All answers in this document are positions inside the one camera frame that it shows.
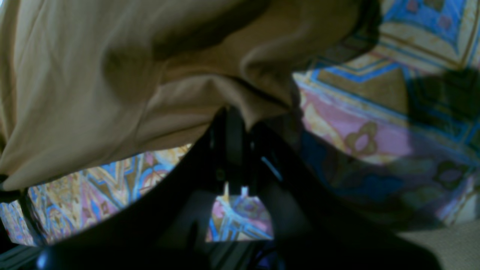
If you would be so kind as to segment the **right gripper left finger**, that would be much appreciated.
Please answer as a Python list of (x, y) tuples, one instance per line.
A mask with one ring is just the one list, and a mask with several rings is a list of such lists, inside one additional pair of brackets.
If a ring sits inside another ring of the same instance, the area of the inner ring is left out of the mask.
[(177, 166), (113, 217), (43, 250), (40, 270), (211, 270), (204, 250), (214, 201), (227, 179), (221, 109)]

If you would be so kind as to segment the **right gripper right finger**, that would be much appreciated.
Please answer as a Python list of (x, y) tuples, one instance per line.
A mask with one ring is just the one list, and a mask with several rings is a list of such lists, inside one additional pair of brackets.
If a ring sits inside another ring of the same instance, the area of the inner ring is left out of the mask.
[(265, 205), (285, 270), (439, 270), (429, 250), (368, 221), (339, 200), (266, 124), (246, 130), (234, 111), (234, 191)]

